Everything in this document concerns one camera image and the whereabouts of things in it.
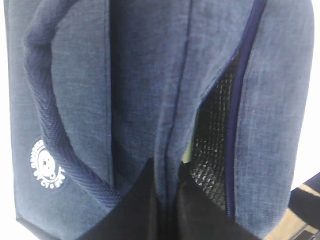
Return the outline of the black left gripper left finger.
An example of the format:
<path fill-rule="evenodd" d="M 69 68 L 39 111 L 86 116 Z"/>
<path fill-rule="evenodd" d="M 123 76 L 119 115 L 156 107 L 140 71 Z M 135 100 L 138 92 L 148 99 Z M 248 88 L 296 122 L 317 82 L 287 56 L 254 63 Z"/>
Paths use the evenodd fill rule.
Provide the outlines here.
<path fill-rule="evenodd" d="M 149 158 L 138 179 L 120 203 L 81 240 L 157 240 L 158 206 L 154 160 Z"/>

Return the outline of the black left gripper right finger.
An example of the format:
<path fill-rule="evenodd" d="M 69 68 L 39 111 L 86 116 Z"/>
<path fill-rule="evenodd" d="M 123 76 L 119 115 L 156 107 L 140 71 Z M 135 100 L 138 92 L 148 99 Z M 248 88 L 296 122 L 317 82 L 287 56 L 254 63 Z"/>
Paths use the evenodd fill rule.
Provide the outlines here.
<path fill-rule="evenodd" d="M 177 231 L 180 240 L 257 240 L 234 222 L 195 183 L 189 165 L 179 168 L 176 198 Z"/>

